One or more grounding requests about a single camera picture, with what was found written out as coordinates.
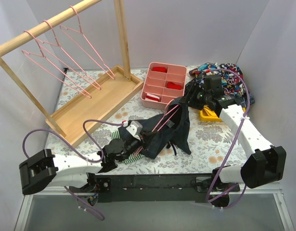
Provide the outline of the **green white striped shorts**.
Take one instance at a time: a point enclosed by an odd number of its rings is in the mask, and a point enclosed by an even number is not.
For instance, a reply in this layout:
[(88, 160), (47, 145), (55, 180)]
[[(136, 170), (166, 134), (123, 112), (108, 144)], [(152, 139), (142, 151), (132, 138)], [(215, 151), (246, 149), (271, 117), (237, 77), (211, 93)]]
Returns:
[[(120, 135), (119, 135), (118, 130), (113, 131), (113, 132), (111, 133), (111, 138), (112, 138), (112, 139), (120, 139)], [(138, 153), (138, 154), (133, 153), (133, 154), (131, 154), (127, 159), (125, 159), (125, 160), (123, 160), (123, 161), (121, 161), (121, 162), (122, 162), (123, 164), (130, 164), (130, 163), (133, 163), (133, 162), (135, 162), (135, 161), (141, 160), (141, 159), (143, 159), (143, 158), (144, 158), (144, 155), (142, 155), (142, 154), (140, 154), (140, 153)]]

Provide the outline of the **dark navy shorts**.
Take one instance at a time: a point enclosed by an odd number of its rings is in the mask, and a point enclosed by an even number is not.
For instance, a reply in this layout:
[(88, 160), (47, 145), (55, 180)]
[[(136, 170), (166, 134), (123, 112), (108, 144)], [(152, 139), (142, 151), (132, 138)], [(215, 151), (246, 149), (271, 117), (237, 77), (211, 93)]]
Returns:
[[(176, 104), (180, 105), (179, 109), (159, 132), (151, 132), (151, 130), (159, 122), (163, 114), (155, 115), (149, 119), (137, 120), (142, 125), (141, 134), (144, 139), (141, 146), (143, 149), (140, 153), (145, 157), (155, 159), (167, 144), (174, 144), (186, 154), (191, 154), (187, 141), (190, 130), (188, 105), (182, 103), (180, 100), (181, 97), (178, 97), (171, 103), (169, 110)], [(161, 124), (169, 117), (170, 115), (167, 115)], [(125, 127), (119, 127), (118, 132), (123, 141), (129, 141), (134, 138), (127, 132)]]

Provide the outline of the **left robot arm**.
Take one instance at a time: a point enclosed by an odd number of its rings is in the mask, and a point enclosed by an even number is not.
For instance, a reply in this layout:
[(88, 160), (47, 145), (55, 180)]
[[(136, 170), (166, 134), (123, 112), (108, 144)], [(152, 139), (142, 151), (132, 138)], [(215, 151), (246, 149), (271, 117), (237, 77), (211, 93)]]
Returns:
[(72, 186), (90, 193), (96, 188), (94, 174), (114, 170), (118, 162), (127, 159), (141, 146), (144, 146), (142, 139), (113, 139), (102, 152), (90, 155), (89, 158), (99, 158), (104, 154), (97, 163), (76, 155), (54, 155), (51, 150), (44, 149), (19, 165), (22, 193), (31, 195), (47, 187), (58, 186)]

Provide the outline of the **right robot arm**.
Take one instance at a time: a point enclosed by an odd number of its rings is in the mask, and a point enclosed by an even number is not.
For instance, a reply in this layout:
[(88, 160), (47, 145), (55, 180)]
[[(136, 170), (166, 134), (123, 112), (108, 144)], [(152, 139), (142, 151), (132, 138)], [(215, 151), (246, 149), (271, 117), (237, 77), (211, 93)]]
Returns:
[(225, 190), (229, 183), (243, 183), (253, 189), (283, 178), (286, 151), (265, 139), (244, 115), (240, 100), (225, 94), (221, 77), (210, 75), (191, 81), (184, 100), (189, 107), (201, 110), (206, 105), (237, 135), (247, 161), (242, 166), (218, 169), (212, 178), (216, 191)]

